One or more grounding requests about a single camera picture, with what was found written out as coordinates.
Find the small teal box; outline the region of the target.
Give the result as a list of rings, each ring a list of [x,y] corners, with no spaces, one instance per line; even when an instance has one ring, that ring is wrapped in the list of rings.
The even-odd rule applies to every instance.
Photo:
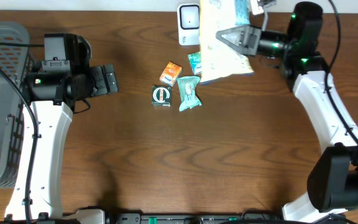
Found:
[[[200,52],[195,52],[188,55],[188,60],[193,71],[194,75],[199,75],[202,73],[201,67],[201,54]]]

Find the black round-logo packet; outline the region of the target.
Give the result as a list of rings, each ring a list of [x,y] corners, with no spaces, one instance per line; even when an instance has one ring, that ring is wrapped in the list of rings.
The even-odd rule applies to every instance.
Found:
[[[171,106],[172,88],[170,86],[152,87],[152,104],[154,106]]]

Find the small orange box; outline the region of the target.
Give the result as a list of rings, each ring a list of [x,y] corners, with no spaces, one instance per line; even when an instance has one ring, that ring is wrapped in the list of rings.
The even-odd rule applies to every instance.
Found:
[[[176,83],[177,78],[182,73],[182,67],[173,63],[168,62],[167,66],[164,68],[159,80],[168,86],[173,87]]]

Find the teal candy pouch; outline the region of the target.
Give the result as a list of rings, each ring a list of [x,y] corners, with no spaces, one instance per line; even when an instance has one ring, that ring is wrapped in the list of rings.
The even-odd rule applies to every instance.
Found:
[[[200,81],[200,77],[186,76],[177,80],[180,91],[181,104],[179,111],[192,109],[195,106],[201,106],[202,103],[196,95],[196,87]]]

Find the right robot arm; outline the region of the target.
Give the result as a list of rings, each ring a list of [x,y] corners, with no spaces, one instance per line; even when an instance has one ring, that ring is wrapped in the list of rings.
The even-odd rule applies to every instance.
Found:
[[[278,215],[246,212],[242,223],[346,223],[344,214],[358,209],[358,126],[336,91],[332,63],[318,52],[322,26],[322,7],[302,1],[285,33],[252,25],[216,33],[241,55],[280,60],[280,72],[306,110],[321,149],[302,196],[285,204]]]

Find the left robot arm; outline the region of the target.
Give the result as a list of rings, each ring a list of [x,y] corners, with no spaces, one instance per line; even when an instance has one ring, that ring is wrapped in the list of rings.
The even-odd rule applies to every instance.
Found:
[[[47,34],[40,68],[21,84],[24,139],[15,189],[4,223],[105,223],[102,210],[63,215],[61,174],[68,129],[77,101],[118,92],[111,64],[90,66],[90,44],[80,35]]]

